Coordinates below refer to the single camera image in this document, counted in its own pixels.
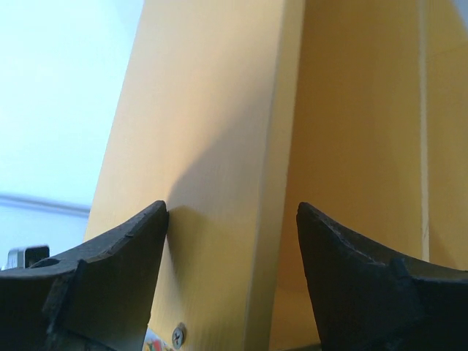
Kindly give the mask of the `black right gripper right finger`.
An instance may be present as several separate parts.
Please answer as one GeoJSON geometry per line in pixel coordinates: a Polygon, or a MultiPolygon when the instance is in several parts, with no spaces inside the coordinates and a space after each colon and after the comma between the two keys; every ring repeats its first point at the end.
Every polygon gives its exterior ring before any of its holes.
{"type": "Polygon", "coordinates": [[[302,202],[298,242],[323,350],[465,350],[467,272],[410,257],[302,202]]]}

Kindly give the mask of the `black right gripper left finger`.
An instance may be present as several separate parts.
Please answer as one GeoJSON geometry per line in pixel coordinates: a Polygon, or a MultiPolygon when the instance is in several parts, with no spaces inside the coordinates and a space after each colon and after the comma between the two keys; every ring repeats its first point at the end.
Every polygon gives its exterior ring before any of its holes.
{"type": "Polygon", "coordinates": [[[28,268],[1,272],[3,350],[141,350],[169,222],[158,200],[28,268]]]}

